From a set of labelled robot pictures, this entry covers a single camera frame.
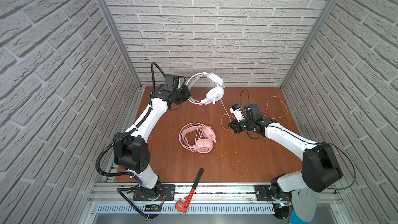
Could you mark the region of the pink headphones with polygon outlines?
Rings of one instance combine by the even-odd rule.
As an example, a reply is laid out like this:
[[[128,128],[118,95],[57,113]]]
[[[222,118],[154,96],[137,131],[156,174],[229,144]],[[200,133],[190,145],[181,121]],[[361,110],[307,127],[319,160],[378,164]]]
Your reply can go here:
[[[189,133],[195,133],[195,142],[193,145],[189,144],[187,135]],[[181,146],[193,153],[209,153],[212,151],[216,141],[216,135],[212,128],[208,125],[201,124],[198,122],[192,122],[185,125],[179,133],[179,143]]]

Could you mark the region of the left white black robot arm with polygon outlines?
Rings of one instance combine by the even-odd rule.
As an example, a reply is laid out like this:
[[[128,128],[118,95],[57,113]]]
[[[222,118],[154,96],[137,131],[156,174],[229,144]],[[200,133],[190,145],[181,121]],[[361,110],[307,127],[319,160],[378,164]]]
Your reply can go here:
[[[138,189],[144,197],[156,200],[161,194],[160,178],[152,170],[148,138],[161,116],[171,109],[172,104],[180,105],[190,97],[185,78],[166,74],[165,82],[148,96],[148,105],[125,133],[116,133],[114,141],[115,164],[138,182]]]

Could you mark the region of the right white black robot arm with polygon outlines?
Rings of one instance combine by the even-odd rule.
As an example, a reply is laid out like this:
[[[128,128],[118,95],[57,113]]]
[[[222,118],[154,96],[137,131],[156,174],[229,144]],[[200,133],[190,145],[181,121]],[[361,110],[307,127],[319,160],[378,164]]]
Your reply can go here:
[[[288,129],[272,118],[265,118],[257,104],[230,108],[235,120],[229,123],[234,133],[250,132],[268,138],[290,150],[302,161],[300,171],[274,178],[268,197],[281,201],[295,190],[310,189],[321,193],[343,177],[343,172],[330,144],[316,143]]]

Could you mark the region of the grey gloved hand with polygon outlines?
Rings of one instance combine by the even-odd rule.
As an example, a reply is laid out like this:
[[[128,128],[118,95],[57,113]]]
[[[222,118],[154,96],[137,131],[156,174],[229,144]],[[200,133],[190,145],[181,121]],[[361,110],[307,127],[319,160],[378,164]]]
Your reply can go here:
[[[321,194],[311,189],[300,189],[292,192],[292,206],[296,215],[308,223],[313,220]]]

